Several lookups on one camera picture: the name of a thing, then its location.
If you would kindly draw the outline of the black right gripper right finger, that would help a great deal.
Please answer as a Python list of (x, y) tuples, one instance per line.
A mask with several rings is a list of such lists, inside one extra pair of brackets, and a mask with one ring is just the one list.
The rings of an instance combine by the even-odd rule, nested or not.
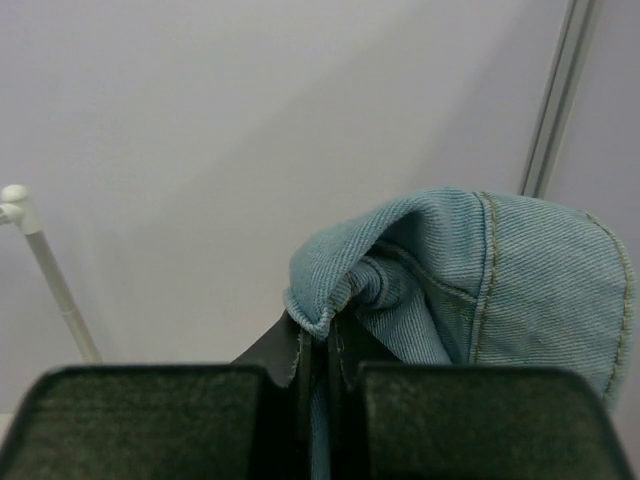
[(599, 398), (554, 368), (407, 365), (358, 324), (328, 337), (335, 479), (629, 479)]

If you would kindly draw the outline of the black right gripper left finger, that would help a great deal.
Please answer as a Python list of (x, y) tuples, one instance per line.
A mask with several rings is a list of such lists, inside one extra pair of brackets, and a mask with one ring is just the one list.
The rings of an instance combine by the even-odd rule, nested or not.
[(92, 365), (29, 389), (5, 479), (306, 479), (311, 339), (288, 315), (228, 364)]

